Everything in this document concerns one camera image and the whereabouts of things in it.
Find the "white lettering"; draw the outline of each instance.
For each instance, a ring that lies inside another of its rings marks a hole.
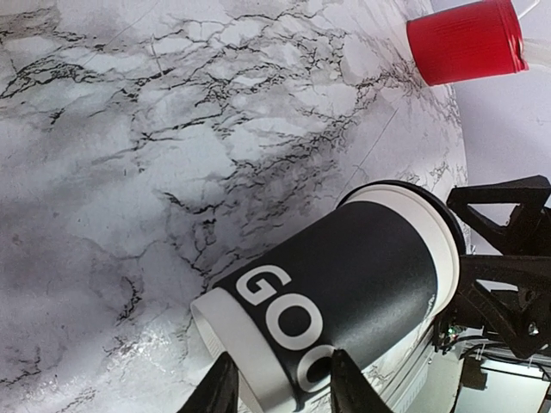
[[[253,305],[259,305],[265,300],[277,294],[275,288],[273,288],[266,280],[259,280],[256,285],[258,291],[255,293],[252,292],[247,286],[248,282],[255,275],[262,273],[270,273],[275,275],[281,282],[282,286],[285,286],[291,282],[291,277],[283,269],[276,267],[275,265],[263,265],[262,267],[254,268],[246,274],[242,275],[235,287],[238,290],[238,293],[241,294],[241,297],[249,301]]]
[[[335,348],[332,346],[321,345],[312,348],[310,351],[302,356],[296,371],[299,386],[302,390],[309,393],[315,393],[316,391],[319,391],[329,385],[329,382],[331,380],[331,376],[329,374],[327,374],[327,377],[325,377],[324,379],[313,383],[308,379],[308,370],[316,361],[321,360],[325,357],[331,357],[334,350]]]
[[[298,336],[288,336],[282,331],[279,317],[290,307],[301,307],[310,315],[310,326]],[[314,344],[324,328],[324,319],[318,307],[304,295],[290,293],[275,299],[266,311],[266,326],[280,346],[299,351]]]

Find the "metal screw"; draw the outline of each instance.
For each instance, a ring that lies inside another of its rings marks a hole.
[[[537,324],[535,322],[532,322],[528,326],[528,334],[529,336],[537,336],[540,334],[539,329],[537,328]]]

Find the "paper cup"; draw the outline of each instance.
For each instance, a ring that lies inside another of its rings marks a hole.
[[[219,281],[192,303],[214,357],[227,351],[255,412],[305,409],[325,394],[329,358],[361,368],[455,293],[465,244],[447,208],[419,187],[379,182]]]

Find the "black 3d-printed bracket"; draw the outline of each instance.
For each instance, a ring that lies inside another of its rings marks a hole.
[[[532,176],[455,188],[448,199],[449,208],[503,254],[461,257],[461,297],[450,305],[455,321],[468,325],[462,321],[475,319],[472,312],[477,311],[486,327],[520,359],[529,358],[551,340],[551,210],[545,207],[550,195],[549,180]],[[497,225],[472,207],[476,204],[517,205],[508,224]],[[510,284],[518,291],[498,294],[481,281]]]

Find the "red plastic cup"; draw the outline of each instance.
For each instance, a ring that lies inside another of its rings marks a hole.
[[[528,70],[511,0],[485,0],[410,21],[407,36],[430,86]]]

